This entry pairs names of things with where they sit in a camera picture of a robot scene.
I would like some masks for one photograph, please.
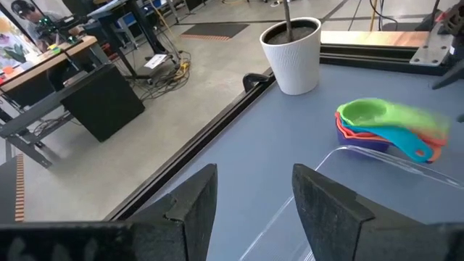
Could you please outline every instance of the plant stem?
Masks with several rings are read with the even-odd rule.
[[[287,0],[282,0],[282,1],[283,1],[283,9],[285,10],[285,21],[287,24],[287,41],[291,43],[293,41],[293,33],[291,31],[289,3],[287,2]]]

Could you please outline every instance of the white flower pot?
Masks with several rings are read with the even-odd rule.
[[[270,38],[286,30],[286,23],[280,22],[262,33],[260,42],[282,92],[299,95],[319,83],[321,23],[312,17],[300,17],[292,19],[291,24],[292,27],[313,25],[315,31],[291,43],[268,44]]]

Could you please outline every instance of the green measuring cup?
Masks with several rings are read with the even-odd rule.
[[[341,118],[352,126],[397,126],[446,138],[450,124],[440,115],[376,98],[364,98],[340,105]]]

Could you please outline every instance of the clear plastic tray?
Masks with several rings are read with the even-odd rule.
[[[464,183],[422,165],[356,146],[340,146],[316,168],[370,200],[422,223],[464,221]],[[315,260],[293,194],[241,261]]]

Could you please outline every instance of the blue table surface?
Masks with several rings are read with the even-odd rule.
[[[464,138],[461,138],[464,125],[455,122],[464,113],[464,82],[460,80],[432,91],[431,84],[436,79],[427,75],[321,65],[320,84],[307,94],[288,96],[274,83],[146,204],[158,200],[206,164],[216,163],[217,212],[207,259],[238,260],[292,195],[293,164],[317,167],[339,145],[334,124],[336,108],[362,97],[387,99],[449,116],[452,119],[449,144],[443,148],[442,157],[429,167],[464,180],[460,169],[464,162]],[[389,153],[405,158],[395,149],[389,149]],[[424,215],[417,207],[408,212],[404,202],[401,205],[393,202],[391,208],[424,223],[464,220],[462,204],[454,205],[464,202],[463,191],[442,193],[445,188],[438,183],[438,193],[428,183],[411,185],[417,184],[410,182],[411,177],[407,177],[407,183],[395,178],[390,178],[389,186],[397,183],[400,192],[387,192],[390,196],[401,194],[420,201],[418,195],[426,195],[424,201],[432,201],[431,206],[442,202],[445,209],[427,210],[428,214]],[[373,179],[370,183],[359,183],[355,179],[343,182],[347,187],[356,186],[355,191],[360,194],[366,187],[367,197],[374,201],[389,197],[385,191],[376,195],[375,186],[381,185],[374,184]]]

